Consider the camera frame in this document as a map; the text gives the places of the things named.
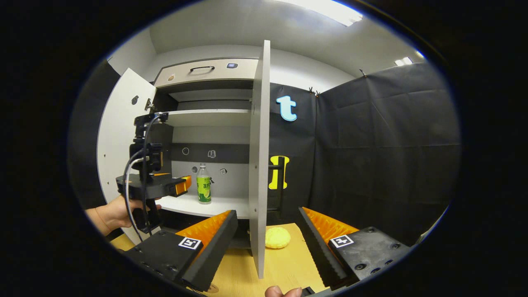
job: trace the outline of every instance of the ceiling light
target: ceiling light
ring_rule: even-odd
[[[409,57],[405,57],[402,59],[403,63],[407,64],[407,65],[411,65],[412,64],[412,61],[411,59],[409,59]]]
[[[304,7],[325,15],[345,26],[363,19],[363,15],[352,8],[332,0],[274,0]]]

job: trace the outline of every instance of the ceiling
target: ceiling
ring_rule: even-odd
[[[293,52],[359,77],[395,66],[415,50],[383,26],[366,19],[349,27],[295,5],[271,0],[204,0],[154,23],[156,52],[213,44],[262,46]]]

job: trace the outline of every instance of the drawer handle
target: drawer handle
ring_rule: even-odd
[[[194,67],[194,68],[191,68],[191,70],[189,72],[193,72],[194,69],[200,69],[200,68],[211,68],[210,71],[213,71],[214,70],[214,66],[202,66],[202,67]]]

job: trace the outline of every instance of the plastic bottle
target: plastic bottle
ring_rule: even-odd
[[[198,188],[198,202],[211,203],[211,176],[205,168],[205,163],[200,163],[200,170],[196,174],[196,187]]]

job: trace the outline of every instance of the white wall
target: white wall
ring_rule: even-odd
[[[258,58],[261,47],[251,45],[205,45],[158,54],[144,72],[139,74],[154,81],[164,66],[208,58],[243,57]],[[303,55],[271,49],[270,81],[319,92],[326,91],[354,79],[353,76],[330,65]]]
[[[127,68],[141,75],[155,57],[156,50],[147,28],[121,45],[107,60],[119,75],[123,75]]]

